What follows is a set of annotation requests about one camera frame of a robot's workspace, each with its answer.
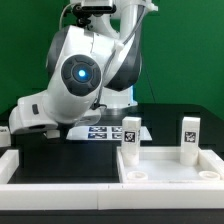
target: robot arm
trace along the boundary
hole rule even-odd
[[[121,91],[138,79],[141,21],[147,10],[157,9],[151,0],[71,0],[69,6],[84,27],[68,26],[55,35],[48,88],[18,100],[9,118],[12,134],[95,124],[102,88]],[[112,12],[121,19],[120,33],[110,25]]]

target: black table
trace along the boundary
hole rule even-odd
[[[0,116],[7,125],[10,111]],[[224,158],[224,121],[197,105],[141,104],[127,113],[104,115],[97,125],[121,126],[125,116],[142,118],[152,141],[142,146],[178,146],[184,116],[200,117],[199,146]],[[47,140],[41,133],[13,136],[20,166],[11,184],[118,183],[114,141]],[[0,211],[0,223],[223,223],[224,210],[109,210],[109,211]]]

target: white cube with marker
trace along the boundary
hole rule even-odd
[[[141,118],[125,117],[122,121],[121,152],[126,166],[139,163]]]
[[[8,127],[0,126],[0,147],[11,146],[11,135]]]
[[[200,118],[184,117],[182,122],[180,163],[195,166],[198,163]]]

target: blue glowing eye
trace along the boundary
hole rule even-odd
[[[80,70],[79,71],[79,76],[80,77],[85,77],[86,76],[86,72],[84,70]]]

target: green wall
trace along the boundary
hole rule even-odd
[[[149,78],[156,103],[198,104],[224,119],[224,1],[154,2],[160,11],[148,14],[143,23],[142,54],[147,68],[136,84],[136,99],[154,103]],[[46,88],[45,59],[66,3],[1,3],[0,112],[19,97]]]

